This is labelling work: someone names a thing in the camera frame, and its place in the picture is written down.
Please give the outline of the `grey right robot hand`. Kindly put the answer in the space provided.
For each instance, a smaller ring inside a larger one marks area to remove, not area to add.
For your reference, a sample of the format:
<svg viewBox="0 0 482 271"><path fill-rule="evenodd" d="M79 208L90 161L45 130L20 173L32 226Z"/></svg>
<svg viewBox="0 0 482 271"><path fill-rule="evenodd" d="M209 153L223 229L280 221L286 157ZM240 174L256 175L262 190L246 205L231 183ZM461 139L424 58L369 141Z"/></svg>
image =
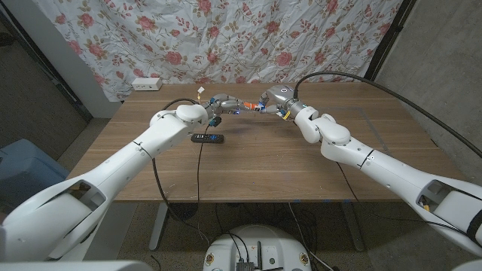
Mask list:
<svg viewBox="0 0 482 271"><path fill-rule="evenodd" d="M259 104L264 106L264 112L277 114L284 120L293 120L306 105L298 98L294 98L294 90L286 85L275 85L259 98Z"/></svg>

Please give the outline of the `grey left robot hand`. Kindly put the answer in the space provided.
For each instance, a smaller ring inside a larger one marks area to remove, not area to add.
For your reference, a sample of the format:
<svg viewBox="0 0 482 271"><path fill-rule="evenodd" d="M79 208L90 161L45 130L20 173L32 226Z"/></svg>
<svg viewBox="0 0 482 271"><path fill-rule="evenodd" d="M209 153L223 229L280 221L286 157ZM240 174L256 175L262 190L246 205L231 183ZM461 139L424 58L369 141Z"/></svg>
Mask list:
<svg viewBox="0 0 482 271"><path fill-rule="evenodd" d="M235 111L248 111L244 101L225 93L213 96L207 103L203 104L208 117L217 117L221 114L231 114Z"/></svg>

